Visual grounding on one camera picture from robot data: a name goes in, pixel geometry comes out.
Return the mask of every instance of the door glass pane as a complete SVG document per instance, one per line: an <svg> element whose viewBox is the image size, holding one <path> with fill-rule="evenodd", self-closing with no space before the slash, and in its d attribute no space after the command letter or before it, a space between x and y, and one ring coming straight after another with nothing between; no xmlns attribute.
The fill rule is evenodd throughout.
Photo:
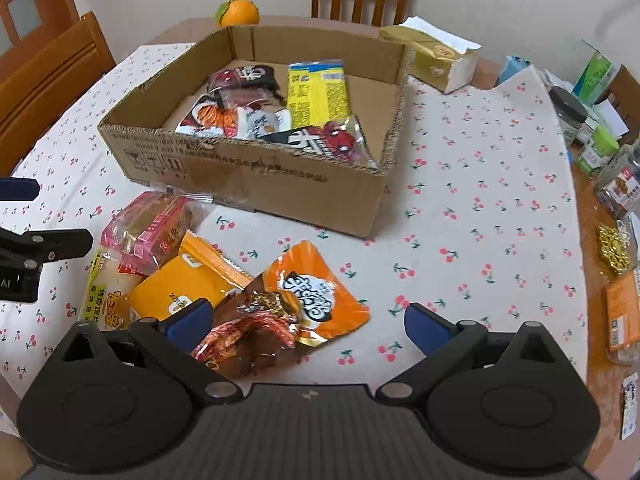
<svg viewBox="0 0 640 480"><path fill-rule="evenodd" d="M6 29L4 28L4 23L2 19L0 19L0 56L4 54L7 50L12 47L11 39L9 35L6 33Z"/></svg>
<svg viewBox="0 0 640 480"><path fill-rule="evenodd" d="M8 7L20 39L42 25L35 0L11 0Z"/></svg>

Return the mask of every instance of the cherry print tablecloth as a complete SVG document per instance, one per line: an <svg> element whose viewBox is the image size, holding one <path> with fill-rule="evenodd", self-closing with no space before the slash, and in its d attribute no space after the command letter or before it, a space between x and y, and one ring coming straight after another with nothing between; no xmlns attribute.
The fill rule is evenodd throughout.
<svg viewBox="0 0 640 480"><path fill-rule="evenodd" d="M144 188L123 176L96 124L188 47L140 47L71 107L17 170L41 183L40 197L3 204L2 226L86 227L99 238L111 215ZM574 186L536 73L449 96L411 79L407 99L398 164L371 238L210 206L199 234L248 272L311 240L371 313L356 332L259 380L380 386L422 358L402 328L411 301L499 331L540 320L584 378L586 295ZM35 304L0 303L0 372L19 396L76 319L89 260L45 265Z"/></svg>

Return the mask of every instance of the wooden door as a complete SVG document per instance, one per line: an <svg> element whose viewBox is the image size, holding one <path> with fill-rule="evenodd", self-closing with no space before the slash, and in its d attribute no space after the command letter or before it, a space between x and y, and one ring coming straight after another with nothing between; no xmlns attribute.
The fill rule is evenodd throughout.
<svg viewBox="0 0 640 480"><path fill-rule="evenodd" d="M77 20L73 0L0 0L0 82Z"/></svg>

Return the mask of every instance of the white tissue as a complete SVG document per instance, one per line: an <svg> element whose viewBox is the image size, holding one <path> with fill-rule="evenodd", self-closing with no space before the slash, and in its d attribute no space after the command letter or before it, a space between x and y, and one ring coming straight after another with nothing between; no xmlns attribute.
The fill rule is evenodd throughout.
<svg viewBox="0 0 640 480"><path fill-rule="evenodd" d="M433 39L440 41L441 43L452 48L459 54L465 54L467 50L477 50L482 45L474 43L473 41L465 40L458 36L454 36L446 30L441 30L438 27L434 27L431 23L426 22L424 19L418 16L411 16L401 23L403 27L412 28L428 34Z"/></svg>

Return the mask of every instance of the orange fruit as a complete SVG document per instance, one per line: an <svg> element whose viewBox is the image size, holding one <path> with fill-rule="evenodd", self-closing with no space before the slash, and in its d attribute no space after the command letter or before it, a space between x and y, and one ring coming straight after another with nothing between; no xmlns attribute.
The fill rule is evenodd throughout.
<svg viewBox="0 0 640 480"><path fill-rule="evenodd" d="M214 18L220 27L257 25L260 22L260 13L258 7L249 0L227 0L220 5Z"/></svg>

